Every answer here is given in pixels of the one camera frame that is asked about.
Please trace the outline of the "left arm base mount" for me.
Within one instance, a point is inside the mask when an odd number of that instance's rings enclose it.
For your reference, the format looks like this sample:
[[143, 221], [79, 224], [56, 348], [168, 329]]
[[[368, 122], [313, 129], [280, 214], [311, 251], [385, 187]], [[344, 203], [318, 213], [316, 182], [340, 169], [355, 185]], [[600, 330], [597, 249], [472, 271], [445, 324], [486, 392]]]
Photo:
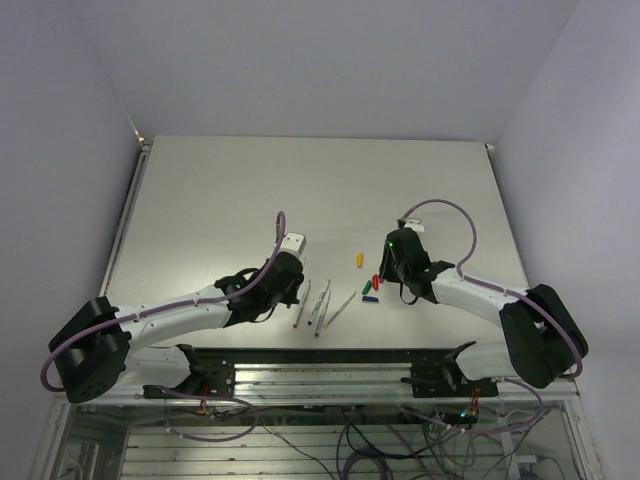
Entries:
[[143, 384], [145, 399], [227, 399], [233, 395], [235, 369], [226, 354], [188, 344], [179, 344], [168, 352], [176, 353], [177, 359], [162, 363], [156, 376]]

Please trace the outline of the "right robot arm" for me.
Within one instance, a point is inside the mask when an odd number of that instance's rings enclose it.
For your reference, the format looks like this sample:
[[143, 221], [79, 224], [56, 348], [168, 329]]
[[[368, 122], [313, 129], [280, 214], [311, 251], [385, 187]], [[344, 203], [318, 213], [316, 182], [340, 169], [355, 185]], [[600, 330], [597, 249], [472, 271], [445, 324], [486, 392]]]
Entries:
[[459, 396], [476, 381], [517, 377], [543, 389], [582, 371], [588, 343], [558, 293], [539, 284], [517, 290], [471, 278], [446, 261], [433, 261], [419, 234], [407, 227], [385, 239], [380, 277], [408, 289], [419, 300], [461, 309], [501, 329], [497, 343], [469, 341], [449, 352], [440, 375], [442, 387]]

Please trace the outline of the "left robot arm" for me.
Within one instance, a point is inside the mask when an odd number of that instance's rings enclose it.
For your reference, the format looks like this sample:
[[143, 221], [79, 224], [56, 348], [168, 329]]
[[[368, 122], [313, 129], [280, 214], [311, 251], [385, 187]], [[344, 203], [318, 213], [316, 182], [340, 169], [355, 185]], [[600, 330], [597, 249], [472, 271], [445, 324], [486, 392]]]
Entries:
[[116, 307], [107, 297], [86, 302], [49, 342], [43, 386], [74, 404], [101, 397], [113, 387], [151, 386], [192, 397], [218, 389], [189, 345], [173, 339], [196, 331], [266, 320], [278, 304], [297, 303], [304, 281], [300, 253], [282, 249], [262, 268], [247, 268], [165, 304]]

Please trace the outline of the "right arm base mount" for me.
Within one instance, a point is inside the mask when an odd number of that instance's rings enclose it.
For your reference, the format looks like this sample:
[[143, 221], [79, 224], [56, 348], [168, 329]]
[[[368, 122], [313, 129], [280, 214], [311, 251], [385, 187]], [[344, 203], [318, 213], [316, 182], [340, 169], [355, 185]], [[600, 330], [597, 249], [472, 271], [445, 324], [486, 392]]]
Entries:
[[409, 375], [400, 382], [411, 387], [414, 398], [497, 397], [498, 387], [494, 382], [488, 378], [469, 380], [455, 364], [457, 357], [474, 344], [472, 341], [456, 349], [430, 350], [439, 356], [413, 363]]

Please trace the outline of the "red pen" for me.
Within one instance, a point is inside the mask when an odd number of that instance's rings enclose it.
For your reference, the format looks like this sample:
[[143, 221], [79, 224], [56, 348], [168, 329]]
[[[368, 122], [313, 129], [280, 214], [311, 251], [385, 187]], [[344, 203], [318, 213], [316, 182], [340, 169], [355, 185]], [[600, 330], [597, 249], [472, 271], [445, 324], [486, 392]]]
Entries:
[[305, 306], [307, 304], [307, 301], [308, 301], [308, 298], [309, 298], [309, 295], [310, 295], [311, 287], [312, 287], [312, 281], [308, 280], [307, 284], [306, 284], [306, 287], [305, 287], [305, 290], [303, 292], [303, 295], [301, 297], [300, 303], [298, 305], [296, 317], [295, 317], [294, 323], [292, 325], [293, 329], [297, 329], [299, 327], [299, 325], [300, 325], [301, 318], [302, 318]]

